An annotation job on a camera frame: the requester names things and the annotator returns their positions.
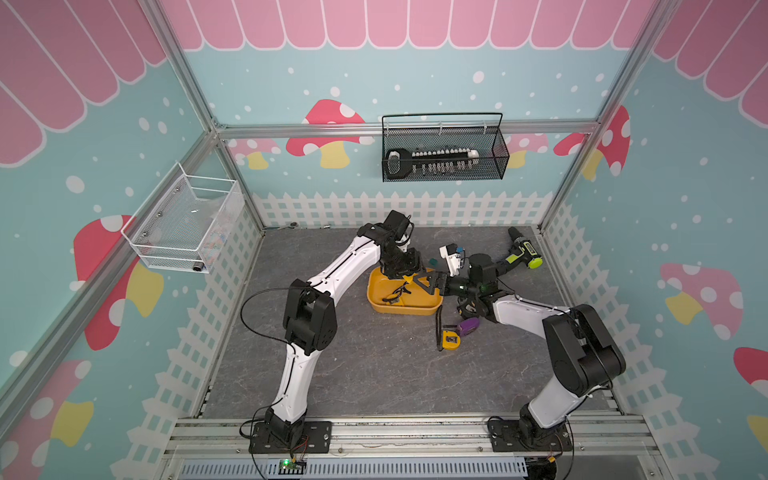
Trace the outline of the yellow plastic storage box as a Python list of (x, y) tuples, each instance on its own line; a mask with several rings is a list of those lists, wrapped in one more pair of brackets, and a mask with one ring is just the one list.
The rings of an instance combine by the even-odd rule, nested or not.
[(379, 268), (369, 275), (367, 300), (377, 313), (412, 316), (433, 315), (443, 303), (438, 293), (428, 294), (404, 279), (389, 279)]

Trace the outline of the purple tape measure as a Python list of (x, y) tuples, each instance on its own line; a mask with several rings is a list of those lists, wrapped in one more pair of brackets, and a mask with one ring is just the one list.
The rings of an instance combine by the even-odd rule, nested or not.
[(480, 319), (477, 317), (468, 318), (456, 326), (456, 333), (460, 337), (465, 337), (476, 331), (480, 326)]

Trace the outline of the small yellow tape measure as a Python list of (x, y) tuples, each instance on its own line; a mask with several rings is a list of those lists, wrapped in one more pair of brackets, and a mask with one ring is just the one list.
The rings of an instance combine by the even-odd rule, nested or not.
[(451, 330), (443, 330), (441, 332), (440, 348), (442, 350), (457, 350), (461, 345), (461, 336)]

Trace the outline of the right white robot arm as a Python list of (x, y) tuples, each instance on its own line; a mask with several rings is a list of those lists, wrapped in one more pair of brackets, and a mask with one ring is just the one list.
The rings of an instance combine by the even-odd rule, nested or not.
[(457, 297), (464, 317), (483, 317), (546, 341), (553, 376), (521, 408), (517, 420), (517, 437), (529, 449), (565, 433), (568, 416), (593, 392), (611, 389), (613, 380), (626, 371), (625, 357), (595, 308), (546, 305), (503, 288), (500, 277), (515, 267), (541, 264), (538, 256), (494, 261), (487, 254), (474, 254), (465, 276), (423, 271), (407, 278), (429, 294)]

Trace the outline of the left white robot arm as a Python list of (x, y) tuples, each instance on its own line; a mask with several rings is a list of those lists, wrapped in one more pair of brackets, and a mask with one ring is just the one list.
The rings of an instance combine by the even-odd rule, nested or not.
[(338, 329), (338, 301), (374, 265), (392, 279), (420, 272), (420, 254), (409, 245), (412, 231), (410, 218), (392, 210), (384, 221), (360, 227), (349, 246), (321, 272), (289, 286), (283, 315), (285, 365), (276, 398), (264, 416), (268, 432), (287, 447), (302, 441), (314, 370)]

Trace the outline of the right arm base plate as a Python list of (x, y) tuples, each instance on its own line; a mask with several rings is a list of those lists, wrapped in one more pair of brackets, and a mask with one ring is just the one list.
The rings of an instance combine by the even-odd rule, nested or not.
[(486, 428), (494, 452), (544, 452), (559, 455), (573, 447), (571, 434), (564, 422), (542, 429), (532, 420), (492, 416), (486, 421)]

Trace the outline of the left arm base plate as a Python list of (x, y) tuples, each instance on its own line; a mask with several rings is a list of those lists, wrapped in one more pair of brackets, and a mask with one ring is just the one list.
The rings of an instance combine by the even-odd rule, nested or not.
[(257, 421), (245, 432), (253, 454), (326, 454), (330, 450), (333, 423), (299, 421), (290, 427), (272, 427)]

